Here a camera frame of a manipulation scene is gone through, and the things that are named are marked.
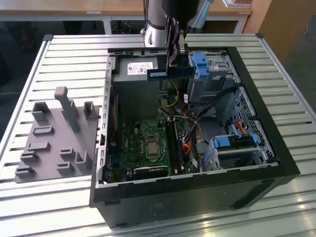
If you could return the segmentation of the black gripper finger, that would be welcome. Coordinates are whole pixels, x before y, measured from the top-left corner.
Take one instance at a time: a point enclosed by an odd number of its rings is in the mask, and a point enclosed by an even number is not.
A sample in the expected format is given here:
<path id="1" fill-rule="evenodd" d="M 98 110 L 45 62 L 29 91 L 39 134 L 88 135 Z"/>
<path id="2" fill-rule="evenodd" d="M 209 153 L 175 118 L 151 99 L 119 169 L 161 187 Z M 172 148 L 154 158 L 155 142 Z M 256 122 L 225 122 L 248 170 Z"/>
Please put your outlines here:
<path id="1" fill-rule="evenodd" d="M 175 67 L 179 66 L 182 57 L 185 54 L 185 44 L 184 44 L 184 30 L 181 30 L 180 24 L 175 20 L 174 24 L 174 49 L 173 49 L 173 65 Z"/>
<path id="2" fill-rule="evenodd" d="M 175 20 L 169 16 L 166 16 L 166 54 L 167 54 L 167 60 L 166 60 L 166 74 L 169 72 L 170 63 L 172 61 L 172 55 L 174 52 L 174 41 L 175 41 Z"/>

